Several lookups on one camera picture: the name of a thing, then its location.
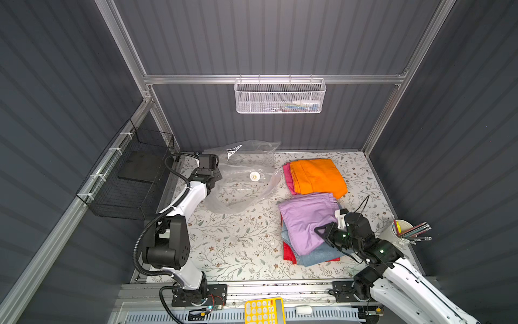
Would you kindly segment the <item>lilac garment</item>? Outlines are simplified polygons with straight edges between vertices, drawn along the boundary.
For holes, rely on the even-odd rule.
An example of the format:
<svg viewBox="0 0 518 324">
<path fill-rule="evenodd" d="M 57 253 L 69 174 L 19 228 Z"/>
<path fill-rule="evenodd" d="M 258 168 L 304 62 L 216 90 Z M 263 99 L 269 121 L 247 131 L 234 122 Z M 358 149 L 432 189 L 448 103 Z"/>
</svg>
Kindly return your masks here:
<svg viewBox="0 0 518 324">
<path fill-rule="evenodd" d="M 315 228 L 336 223 L 338 203 L 331 193 L 297 195 L 278 205 L 283 223 L 287 228 L 292 250 L 300 256 L 309 255 L 324 240 Z"/>
</svg>

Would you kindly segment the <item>pink trousers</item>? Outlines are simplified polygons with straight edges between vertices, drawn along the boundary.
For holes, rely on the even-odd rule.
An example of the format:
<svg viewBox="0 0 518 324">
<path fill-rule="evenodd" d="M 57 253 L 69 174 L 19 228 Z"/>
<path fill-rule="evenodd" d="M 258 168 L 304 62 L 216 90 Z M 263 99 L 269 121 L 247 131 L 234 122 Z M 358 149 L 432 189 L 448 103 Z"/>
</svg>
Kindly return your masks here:
<svg viewBox="0 0 518 324">
<path fill-rule="evenodd" d="M 295 191 L 294 179 L 291 175 L 290 163 L 286 163 L 285 165 L 283 165 L 283 173 L 288 190 L 292 195 L 297 195 L 298 193 L 296 193 Z"/>
</svg>

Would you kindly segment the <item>white bottle in basket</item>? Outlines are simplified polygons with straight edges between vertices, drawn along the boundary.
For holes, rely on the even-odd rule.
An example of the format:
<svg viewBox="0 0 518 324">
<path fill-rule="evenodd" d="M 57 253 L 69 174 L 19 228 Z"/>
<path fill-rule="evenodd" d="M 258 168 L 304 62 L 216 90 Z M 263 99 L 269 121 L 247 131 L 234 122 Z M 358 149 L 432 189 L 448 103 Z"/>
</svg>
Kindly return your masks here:
<svg viewBox="0 0 518 324">
<path fill-rule="evenodd" d="M 302 99 L 302 100 L 295 100 L 292 101 L 293 105 L 301 106 L 304 108 L 308 108 L 309 110 L 318 110 L 321 106 L 321 101 L 319 100 L 309 100 L 309 99 Z"/>
</svg>

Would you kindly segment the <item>white vacuum bag valve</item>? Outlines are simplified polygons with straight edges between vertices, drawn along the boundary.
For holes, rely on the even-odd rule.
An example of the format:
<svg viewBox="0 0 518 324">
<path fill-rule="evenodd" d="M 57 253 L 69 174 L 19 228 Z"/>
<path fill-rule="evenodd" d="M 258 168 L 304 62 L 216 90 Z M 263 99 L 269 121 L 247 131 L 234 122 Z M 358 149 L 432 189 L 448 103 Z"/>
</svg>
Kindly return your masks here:
<svg viewBox="0 0 518 324">
<path fill-rule="evenodd" d="M 252 182 L 258 182 L 261 178 L 261 175 L 257 171 L 253 171 L 250 173 L 250 179 Z"/>
</svg>

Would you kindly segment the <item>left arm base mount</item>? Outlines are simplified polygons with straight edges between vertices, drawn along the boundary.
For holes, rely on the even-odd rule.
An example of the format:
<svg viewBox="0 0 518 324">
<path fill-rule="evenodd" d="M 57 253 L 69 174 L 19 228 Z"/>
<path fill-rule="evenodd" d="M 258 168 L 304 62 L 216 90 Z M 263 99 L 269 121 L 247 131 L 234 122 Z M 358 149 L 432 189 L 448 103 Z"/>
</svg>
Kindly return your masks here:
<svg viewBox="0 0 518 324">
<path fill-rule="evenodd" d="M 198 290 L 174 288 L 172 307 L 207 307 L 225 306 L 227 302 L 228 285 L 202 282 Z"/>
</svg>

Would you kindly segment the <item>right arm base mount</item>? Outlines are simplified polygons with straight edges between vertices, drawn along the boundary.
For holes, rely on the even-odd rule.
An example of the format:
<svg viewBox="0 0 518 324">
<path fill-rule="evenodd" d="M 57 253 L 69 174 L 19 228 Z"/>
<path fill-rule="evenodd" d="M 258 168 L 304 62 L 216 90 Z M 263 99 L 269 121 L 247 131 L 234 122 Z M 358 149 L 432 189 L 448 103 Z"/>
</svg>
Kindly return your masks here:
<svg viewBox="0 0 518 324">
<path fill-rule="evenodd" d="M 360 282 L 353 280 L 334 281 L 332 288 L 327 293 L 333 296 L 336 302 L 370 302 L 374 299 L 371 296 L 370 288 Z"/>
</svg>

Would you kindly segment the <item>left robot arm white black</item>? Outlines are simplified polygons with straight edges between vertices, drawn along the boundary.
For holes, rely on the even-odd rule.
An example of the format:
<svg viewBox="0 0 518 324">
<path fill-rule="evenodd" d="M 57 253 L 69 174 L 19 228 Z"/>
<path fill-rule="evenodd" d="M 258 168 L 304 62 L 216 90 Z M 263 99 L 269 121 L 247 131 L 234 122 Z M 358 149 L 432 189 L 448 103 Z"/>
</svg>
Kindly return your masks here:
<svg viewBox="0 0 518 324">
<path fill-rule="evenodd" d="M 189 177 L 176 172 L 171 159 L 180 156 L 197 160 Z M 164 160 L 165 167 L 185 183 L 180 194 L 145 225 L 134 247 L 135 270 L 147 277 L 166 275 L 182 289 L 206 293 L 206 275 L 190 257 L 188 219 L 197 206 L 209 196 L 216 182 L 222 179 L 217 155 L 174 153 Z"/>
</svg>

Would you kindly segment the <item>clear plastic vacuum bag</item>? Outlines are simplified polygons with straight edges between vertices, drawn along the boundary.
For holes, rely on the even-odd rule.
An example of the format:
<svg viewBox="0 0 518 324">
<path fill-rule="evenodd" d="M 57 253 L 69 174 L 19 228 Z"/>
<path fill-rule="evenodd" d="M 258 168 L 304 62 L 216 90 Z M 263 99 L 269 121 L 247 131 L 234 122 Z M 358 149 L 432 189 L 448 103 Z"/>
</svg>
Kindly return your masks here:
<svg viewBox="0 0 518 324">
<path fill-rule="evenodd" d="M 205 150 L 205 154 L 218 155 L 222 175 L 204 200 L 206 208 L 216 214 L 241 213 L 274 193 L 282 179 L 280 169 L 275 167 L 275 152 L 280 145 L 247 140 Z M 253 171 L 261 175 L 258 182 L 250 179 Z"/>
</svg>

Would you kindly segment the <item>cup with pens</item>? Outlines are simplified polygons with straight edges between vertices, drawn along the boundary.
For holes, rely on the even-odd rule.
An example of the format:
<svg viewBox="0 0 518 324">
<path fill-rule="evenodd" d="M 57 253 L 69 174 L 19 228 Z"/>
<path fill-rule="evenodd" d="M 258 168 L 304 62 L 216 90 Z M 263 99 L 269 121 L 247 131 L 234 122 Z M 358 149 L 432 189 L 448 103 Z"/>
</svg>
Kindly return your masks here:
<svg viewBox="0 0 518 324">
<path fill-rule="evenodd" d="M 416 245 L 419 242 L 430 242 L 432 237 L 426 236 L 430 230 L 431 226 L 427 222 L 412 225 L 404 220 L 394 220 L 379 234 L 379 238 L 396 247 L 406 247 Z"/>
</svg>

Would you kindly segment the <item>yellow calculator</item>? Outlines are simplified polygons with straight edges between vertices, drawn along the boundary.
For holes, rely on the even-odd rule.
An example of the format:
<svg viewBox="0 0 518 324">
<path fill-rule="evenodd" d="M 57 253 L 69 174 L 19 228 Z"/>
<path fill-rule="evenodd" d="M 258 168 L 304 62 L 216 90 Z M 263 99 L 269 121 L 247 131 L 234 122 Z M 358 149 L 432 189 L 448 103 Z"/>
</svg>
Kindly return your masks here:
<svg viewBox="0 0 518 324">
<path fill-rule="evenodd" d="M 245 324 L 285 324 L 285 308 L 281 297 L 247 301 Z"/>
</svg>

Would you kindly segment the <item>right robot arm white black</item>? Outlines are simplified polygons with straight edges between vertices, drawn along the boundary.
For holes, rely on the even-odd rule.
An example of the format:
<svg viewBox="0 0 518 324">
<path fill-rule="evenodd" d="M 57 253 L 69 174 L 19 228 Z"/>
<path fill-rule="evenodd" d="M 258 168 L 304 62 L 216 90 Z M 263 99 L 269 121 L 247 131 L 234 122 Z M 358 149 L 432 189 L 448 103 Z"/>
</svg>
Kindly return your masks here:
<svg viewBox="0 0 518 324">
<path fill-rule="evenodd" d="M 406 323 L 477 323 L 433 286 L 391 242 L 377 238 L 369 221 L 347 209 L 335 212 L 337 221 L 315 228 L 316 235 L 345 255 L 355 252 L 365 268 L 348 288 L 333 288 L 339 299 L 351 294 L 362 302 L 388 307 Z"/>
</svg>

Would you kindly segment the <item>orange trousers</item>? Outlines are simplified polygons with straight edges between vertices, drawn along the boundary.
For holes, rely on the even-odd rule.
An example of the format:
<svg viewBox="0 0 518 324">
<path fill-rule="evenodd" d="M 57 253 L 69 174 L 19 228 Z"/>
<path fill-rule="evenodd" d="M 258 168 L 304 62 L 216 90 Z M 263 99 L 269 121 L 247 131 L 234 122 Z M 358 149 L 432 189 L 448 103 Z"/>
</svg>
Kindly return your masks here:
<svg viewBox="0 0 518 324">
<path fill-rule="evenodd" d="M 289 168 L 296 194 L 331 193 L 339 199 L 348 193 L 346 182 L 331 159 L 293 161 Z"/>
</svg>

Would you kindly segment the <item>small white box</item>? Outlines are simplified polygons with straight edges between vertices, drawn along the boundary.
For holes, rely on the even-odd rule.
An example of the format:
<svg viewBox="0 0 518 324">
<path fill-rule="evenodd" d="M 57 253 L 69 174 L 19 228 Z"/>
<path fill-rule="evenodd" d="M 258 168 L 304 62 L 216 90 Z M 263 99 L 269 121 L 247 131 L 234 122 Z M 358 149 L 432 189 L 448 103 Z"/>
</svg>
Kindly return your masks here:
<svg viewBox="0 0 518 324">
<path fill-rule="evenodd" d="M 313 308 L 310 305 L 299 305 L 295 308 L 297 316 L 309 316 L 313 314 Z"/>
</svg>

